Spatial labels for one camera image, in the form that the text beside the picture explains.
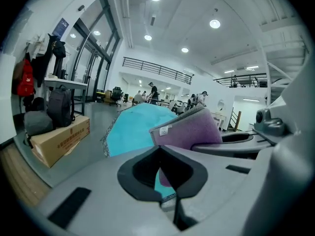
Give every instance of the wooden floor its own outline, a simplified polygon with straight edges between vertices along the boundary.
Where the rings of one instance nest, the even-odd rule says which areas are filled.
[[[14,143],[0,151],[3,170],[17,198],[34,207],[47,195],[50,187],[29,167]]]

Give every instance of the gray floor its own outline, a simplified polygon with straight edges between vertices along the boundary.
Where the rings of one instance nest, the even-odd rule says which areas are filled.
[[[127,108],[126,105],[116,108],[116,106],[109,106],[104,103],[86,104],[85,115],[90,118],[90,134],[81,140],[71,154],[63,156],[51,168],[42,164],[33,155],[30,147],[23,144],[25,137],[23,127],[17,130],[18,134],[14,141],[20,153],[36,174],[49,186],[54,187],[83,167],[105,158],[100,139],[104,137],[107,128],[117,116],[118,111],[125,108]]]

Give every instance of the black shirt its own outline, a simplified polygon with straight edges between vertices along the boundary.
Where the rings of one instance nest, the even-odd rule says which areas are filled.
[[[156,86],[152,87],[151,93],[152,93],[152,98],[157,98],[158,97],[158,89],[157,89]]]

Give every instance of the balcony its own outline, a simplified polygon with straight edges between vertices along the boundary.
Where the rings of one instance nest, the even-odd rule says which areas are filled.
[[[214,80],[227,88],[266,88],[267,74],[254,73],[250,75],[231,76]]]
[[[124,57],[123,66],[159,74],[180,82],[187,83],[189,85],[191,84],[191,76],[162,65],[146,62],[139,59]]]

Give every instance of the turquoise cloth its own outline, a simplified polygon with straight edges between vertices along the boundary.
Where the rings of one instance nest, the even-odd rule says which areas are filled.
[[[153,146],[149,130],[176,117],[168,108],[147,103],[122,111],[107,136],[110,156]],[[158,173],[155,190],[160,192],[163,198],[175,193],[173,188],[161,185]]]

